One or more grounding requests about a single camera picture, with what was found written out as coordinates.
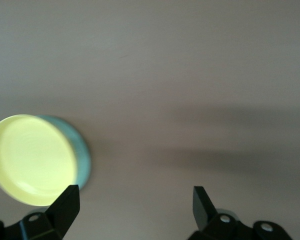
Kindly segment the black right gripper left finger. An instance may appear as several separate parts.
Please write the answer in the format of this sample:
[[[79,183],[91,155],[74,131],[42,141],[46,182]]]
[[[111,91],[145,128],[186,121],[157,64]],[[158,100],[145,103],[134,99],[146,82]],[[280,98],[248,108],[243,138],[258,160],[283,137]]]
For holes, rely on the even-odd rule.
[[[46,211],[28,214],[10,226],[0,221],[0,240],[63,240],[79,211],[79,186],[70,185]]]

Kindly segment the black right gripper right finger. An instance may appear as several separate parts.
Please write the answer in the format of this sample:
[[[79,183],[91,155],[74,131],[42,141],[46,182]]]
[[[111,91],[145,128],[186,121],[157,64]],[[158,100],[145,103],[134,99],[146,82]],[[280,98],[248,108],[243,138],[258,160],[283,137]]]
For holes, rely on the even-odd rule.
[[[280,225],[256,221],[248,227],[229,213],[219,213],[202,186],[193,187],[192,213],[198,230],[188,240],[293,240]]]

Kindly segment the yellow plate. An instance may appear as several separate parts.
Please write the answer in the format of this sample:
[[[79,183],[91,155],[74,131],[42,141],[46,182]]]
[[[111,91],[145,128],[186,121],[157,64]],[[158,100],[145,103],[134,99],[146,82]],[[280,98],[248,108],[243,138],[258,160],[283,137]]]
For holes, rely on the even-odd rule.
[[[77,180],[70,141],[48,121],[18,114],[0,121],[0,188],[31,206],[49,206]]]

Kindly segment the pale green plate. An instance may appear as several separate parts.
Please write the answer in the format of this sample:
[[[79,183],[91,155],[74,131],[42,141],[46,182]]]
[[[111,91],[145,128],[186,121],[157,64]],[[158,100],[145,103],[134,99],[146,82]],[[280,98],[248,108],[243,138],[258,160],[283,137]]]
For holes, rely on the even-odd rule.
[[[92,169],[92,157],[85,139],[74,126],[62,118],[52,115],[37,115],[37,117],[54,125],[70,142],[77,162],[75,184],[81,190],[88,182]]]

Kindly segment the brown table cover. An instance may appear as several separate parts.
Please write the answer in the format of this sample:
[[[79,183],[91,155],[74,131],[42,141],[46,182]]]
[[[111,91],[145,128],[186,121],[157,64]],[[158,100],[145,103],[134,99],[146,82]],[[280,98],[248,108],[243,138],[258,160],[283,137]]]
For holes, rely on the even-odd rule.
[[[300,240],[300,0],[0,0],[0,120],[92,170],[65,240],[186,240],[193,187]]]

